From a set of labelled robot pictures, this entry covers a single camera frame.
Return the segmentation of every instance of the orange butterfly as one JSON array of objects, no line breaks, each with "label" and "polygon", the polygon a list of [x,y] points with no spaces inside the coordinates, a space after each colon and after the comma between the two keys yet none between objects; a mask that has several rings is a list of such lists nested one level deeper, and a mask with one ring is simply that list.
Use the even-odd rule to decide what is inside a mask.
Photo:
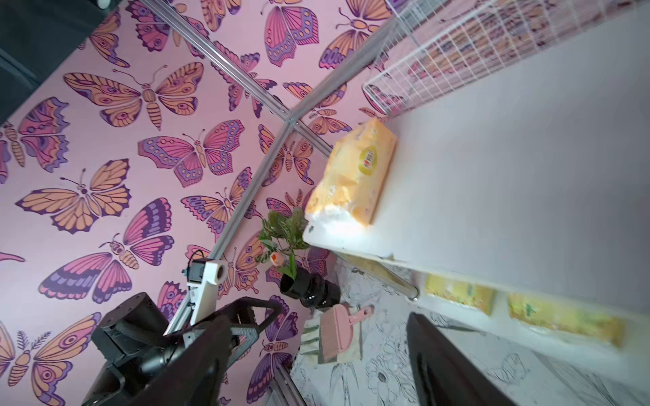
[{"label": "orange butterfly", "polygon": [[[154,72],[151,81],[153,82],[156,73],[160,69],[166,67],[167,65],[163,65]],[[113,72],[131,76],[117,69],[113,69]],[[147,113],[151,122],[160,131],[163,117],[161,108],[156,103],[156,97],[174,114],[181,116],[194,114],[198,106],[198,99],[189,97],[189,95],[196,91],[202,77],[203,64],[201,62],[191,62],[181,66],[169,75],[154,92],[150,83],[139,83],[131,76],[144,89],[142,94],[125,84],[89,73],[66,73],[63,79],[78,94],[88,98],[97,106],[110,107],[102,110],[99,115],[113,127],[125,127],[138,118],[142,108],[142,99],[140,98],[142,96],[147,102]]]},{"label": "orange butterfly", "polygon": [[377,118],[377,120],[379,120],[380,123],[385,123],[385,122],[388,121],[388,117],[380,116],[379,114],[375,113],[374,111],[372,111],[371,109],[369,109],[367,107],[359,107],[359,111],[361,111],[362,113],[364,113],[368,117]]},{"label": "orange butterfly", "polygon": [[221,21],[226,16],[226,8],[230,14],[237,14],[241,6],[242,0],[201,0],[203,18],[210,31],[219,29]]},{"label": "orange butterfly", "polygon": [[[261,124],[259,125],[258,129],[259,147],[262,149],[263,153],[268,153],[268,150],[271,148],[271,144],[273,144],[273,141],[275,141],[276,137]],[[311,165],[309,157],[311,156],[312,152],[314,152],[314,147],[311,146],[311,144],[305,141],[303,138],[301,138],[297,144],[295,141],[292,142],[290,147],[287,147],[287,144],[282,144],[282,148],[280,148],[280,152],[273,161],[271,169],[268,170],[268,177],[262,182],[262,186],[268,186],[278,180],[278,177],[282,172],[283,163],[287,169],[287,172],[291,171],[292,163],[295,164],[296,172],[298,173],[300,179],[307,184],[314,184],[314,181],[312,181],[307,176],[307,171],[309,171],[309,166]]]},{"label": "orange butterfly", "polygon": [[[307,83],[290,82],[283,83],[283,86],[298,99],[304,99],[305,96],[311,92],[311,86]],[[346,83],[343,83],[339,86],[338,89],[334,90],[320,103],[314,106],[313,111],[309,115],[309,118],[317,117],[314,121],[311,122],[311,124],[309,124],[309,128],[314,133],[317,133],[318,135],[325,135],[328,133],[328,131],[330,133],[338,133],[339,131],[352,131],[352,128],[343,121],[339,121],[330,117],[336,114],[336,110],[333,108],[326,108],[332,106],[334,103],[337,103],[343,98],[347,86],[348,85]]]},{"label": "orange butterfly", "polygon": [[[101,55],[102,58],[109,61],[111,64],[115,64],[121,68],[128,68],[130,65],[124,59],[118,58],[118,55],[115,53],[115,50],[118,48],[120,39],[115,34],[112,34],[113,31],[120,28],[120,12],[115,10],[110,13],[108,17],[99,27],[93,31],[88,39],[97,52]],[[79,45],[79,49],[84,49],[86,47],[86,42],[82,42]]]},{"label": "orange butterfly", "polygon": [[[339,28],[340,25],[350,25],[353,29],[347,30],[336,37],[325,48],[318,63],[320,68],[336,68],[348,55],[363,45],[365,40],[370,36],[369,33],[373,33],[379,29],[379,25],[368,24],[364,20],[381,21],[392,15],[384,0],[346,0],[346,2],[356,19],[350,19],[341,12],[341,8],[339,7],[339,13],[347,18],[349,22],[347,24],[337,24],[335,28]],[[383,61],[377,65],[377,68],[384,70]]]},{"label": "orange butterfly", "polygon": [[90,231],[90,226],[104,216],[117,216],[129,207],[131,194],[122,184],[129,171],[129,160],[110,160],[95,173],[90,180],[90,193],[86,185],[71,181],[77,190],[49,188],[32,190],[30,194],[16,202],[26,212],[53,214],[52,224],[59,231],[74,234],[77,231]]},{"label": "orange butterfly", "polygon": [[[29,342],[29,337],[23,331],[18,331],[18,348],[23,353],[16,358],[9,371],[8,385],[16,386],[23,379],[29,369],[29,363],[32,361],[31,352],[43,346],[33,356],[32,390],[38,400],[48,406],[65,406],[66,401],[56,394],[57,384],[65,379],[72,370],[72,362],[67,360],[77,356],[88,347],[90,336],[100,320],[101,313],[93,313],[63,330],[61,334],[52,338],[44,346],[43,343],[51,332],[48,331]],[[16,350],[11,335],[5,325],[0,322],[0,377],[15,356]]]}]

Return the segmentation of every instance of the metal rod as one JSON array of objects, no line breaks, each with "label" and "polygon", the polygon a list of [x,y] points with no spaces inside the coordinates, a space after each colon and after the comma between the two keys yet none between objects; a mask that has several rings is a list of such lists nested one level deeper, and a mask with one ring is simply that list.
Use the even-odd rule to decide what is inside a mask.
[{"label": "metal rod", "polygon": [[[221,52],[219,48],[210,42],[209,38],[201,35],[185,18],[183,18],[174,7],[169,5],[165,0],[142,0],[144,5],[149,7],[151,11],[160,17],[172,29],[176,30],[184,39],[188,40],[190,44],[194,45],[201,53],[203,53],[211,62],[219,67],[226,75],[231,76],[239,84],[241,84],[248,93],[254,98],[259,100],[271,113],[278,116],[283,121],[294,121],[299,123],[296,126],[296,131],[300,136],[305,138],[311,145],[319,150],[325,157],[330,155],[332,148],[323,139],[316,135],[304,123],[300,122],[302,116],[291,116],[287,107],[276,100],[269,92],[262,88],[246,71],[239,65],[232,61],[226,54]],[[313,108],[316,103],[313,103],[309,108]]]},{"label": "metal rod", "polygon": [[276,156],[280,152],[280,148],[282,148],[284,142],[287,140],[287,137],[291,134],[291,131],[292,125],[286,123],[284,127],[282,127],[280,135],[273,141],[273,144],[264,156],[262,163],[260,163],[259,167],[257,167],[257,171],[253,174],[253,180],[248,185],[248,188],[246,188],[235,212],[226,223],[226,226],[212,248],[212,251],[210,251],[210,259],[220,259],[224,252],[226,252],[226,248],[228,247],[231,238],[233,238],[237,231],[239,222],[244,218],[244,214],[246,214],[250,203],[253,202],[253,197],[257,194],[262,182],[268,177],[268,171],[271,169],[273,161],[276,159]]},{"label": "metal rod", "polygon": [[309,143],[326,158],[332,153],[332,147],[323,140],[318,134],[314,133],[308,125],[298,120],[293,123],[293,127],[302,138],[305,138]]},{"label": "metal rod", "polygon": [[352,55],[346,57],[338,68],[325,76],[325,79],[318,86],[291,109],[289,119],[298,121],[302,116],[311,111],[317,103],[322,101],[340,85],[355,77],[366,65],[370,64],[382,51],[386,39],[394,35],[397,24],[395,17],[382,24],[381,28],[368,37],[362,47],[356,49]]},{"label": "metal rod", "polygon": [[164,335],[179,331],[181,328],[183,328],[185,322],[190,318],[190,315],[192,314],[192,303],[190,302],[190,296],[192,293],[190,292],[190,289],[191,288],[187,289],[187,293],[181,301],[181,305],[178,306],[178,310],[176,310],[176,314],[172,318],[172,321],[167,325],[167,329],[164,331]]},{"label": "metal rod", "polygon": [[188,40],[210,61],[214,62],[222,71],[241,84],[248,93],[262,102],[273,114],[282,120],[287,119],[289,109],[273,98],[255,79],[234,63],[226,54],[210,42],[209,38],[201,35],[174,7],[166,0],[142,0],[144,5],[160,17],[173,30],[176,30],[184,39]]}]

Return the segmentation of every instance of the white wire grid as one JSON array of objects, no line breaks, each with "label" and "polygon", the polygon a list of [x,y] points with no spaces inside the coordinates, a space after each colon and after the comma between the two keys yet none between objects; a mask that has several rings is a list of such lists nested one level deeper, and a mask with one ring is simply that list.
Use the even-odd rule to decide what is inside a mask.
[{"label": "white wire grid", "polygon": [[604,22],[642,0],[413,0],[363,85],[396,116]]}]

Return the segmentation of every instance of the purple butterfly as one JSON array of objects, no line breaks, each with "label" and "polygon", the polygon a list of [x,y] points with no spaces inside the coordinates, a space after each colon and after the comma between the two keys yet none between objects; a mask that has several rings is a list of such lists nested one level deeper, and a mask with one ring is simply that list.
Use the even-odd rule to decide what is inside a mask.
[{"label": "purple butterfly", "polygon": [[185,299],[187,290],[182,290],[179,283],[167,281],[158,293],[158,309],[164,314],[167,321],[171,322],[176,311]]},{"label": "purple butterfly", "polygon": [[[248,73],[250,77],[255,79],[255,82],[257,82],[257,84],[261,86],[261,88],[265,90],[269,90],[273,86],[277,85],[275,81],[272,81],[270,79],[258,79],[257,74],[255,72],[251,72],[259,62],[258,52],[249,53],[247,55],[242,55],[241,57],[238,57],[237,54],[235,54],[230,49],[224,47],[219,41],[214,41],[214,45],[217,48],[219,48],[221,52],[225,53],[228,56],[228,58],[230,58],[230,60],[233,61],[235,65],[238,65],[246,73]],[[248,99],[248,96],[250,96],[250,94],[235,79],[229,76],[226,72],[219,69],[217,65],[212,64],[212,67],[216,69],[217,72],[219,72],[219,74],[224,78],[226,83],[230,84],[230,86],[228,87],[228,110],[230,111],[235,110],[242,99],[242,94],[246,96],[246,99]],[[260,102],[260,100],[257,100],[254,97],[252,98],[252,101],[253,101],[253,113],[255,113],[255,117],[259,118],[260,114],[262,113],[262,102]]]},{"label": "purple butterfly", "polygon": [[308,8],[275,7],[266,17],[264,45],[268,61],[275,66],[282,67],[285,59],[293,59],[297,45],[318,42],[319,21],[316,14]]},{"label": "purple butterfly", "polygon": [[319,273],[320,276],[327,276],[327,257],[330,250],[318,247],[309,248],[307,258],[302,257],[302,267],[311,273]]},{"label": "purple butterfly", "polygon": [[[279,302],[282,305],[282,313],[266,328],[266,337],[269,343],[264,344],[264,340],[262,340],[262,345],[264,345],[262,351],[267,351],[268,353],[259,361],[255,372],[253,372],[253,376],[250,378],[250,384],[248,384],[248,391],[246,393],[246,401],[248,403],[253,403],[258,400],[267,391],[279,364],[289,368],[293,360],[291,354],[277,351],[281,351],[289,346],[283,340],[288,340],[298,335],[298,327],[296,326],[298,313],[291,312],[289,314],[288,304],[279,296],[273,295],[269,300]],[[270,309],[266,310],[266,317],[269,317],[271,312]]]}]

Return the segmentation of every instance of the black pot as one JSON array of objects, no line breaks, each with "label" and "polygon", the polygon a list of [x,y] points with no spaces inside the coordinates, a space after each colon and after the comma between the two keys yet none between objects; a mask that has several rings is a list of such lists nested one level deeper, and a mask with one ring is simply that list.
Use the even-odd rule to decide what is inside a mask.
[{"label": "black pot", "polygon": [[332,307],[341,300],[341,290],[317,273],[310,273],[298,267],[296,279],[282,275],[280,292],[293,299],[299,299],[304,307],[321,309]]}]

